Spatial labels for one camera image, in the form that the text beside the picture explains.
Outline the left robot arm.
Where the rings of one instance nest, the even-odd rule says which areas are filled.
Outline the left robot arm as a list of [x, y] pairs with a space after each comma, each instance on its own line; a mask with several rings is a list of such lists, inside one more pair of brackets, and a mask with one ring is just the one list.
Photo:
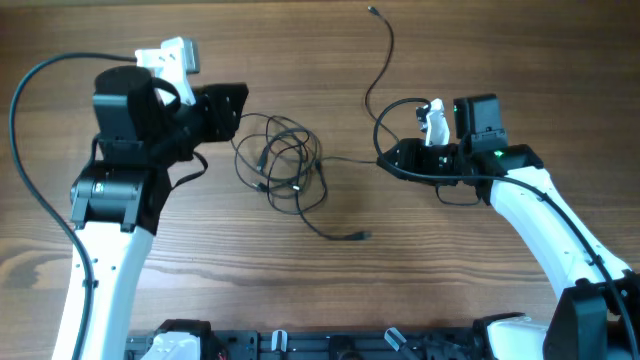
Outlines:
[[231, 140], [249, 90], [244, 83], [176, 85], [143, 67], [119, 66], [94, 82], [99, 125], [91, 158], [71, 188], [71, 221], [87, 253], [73, 253], [69, 288], [53, 356], [120, 359], [136, 287], [176, 183], [168, 170], [196, 157], [196, 147]]

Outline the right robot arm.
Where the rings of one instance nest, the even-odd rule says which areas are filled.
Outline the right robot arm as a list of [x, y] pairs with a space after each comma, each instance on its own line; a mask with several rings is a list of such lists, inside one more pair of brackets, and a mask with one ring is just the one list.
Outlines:
[[449, 140], [440, 100], [413, 102], [425, 136], [378, 150], [378, 166], [435, 189], [459, 183], [474, 188], [478, 201], [494, 208], [524, 241], [557, 299], [547, 323], [523, 313], [476, 320], [470, 358], [638, 358], [638, 273], [584, 225], [532, 148], [509, 144], [497, 96], [454, 100], [457, 143]]

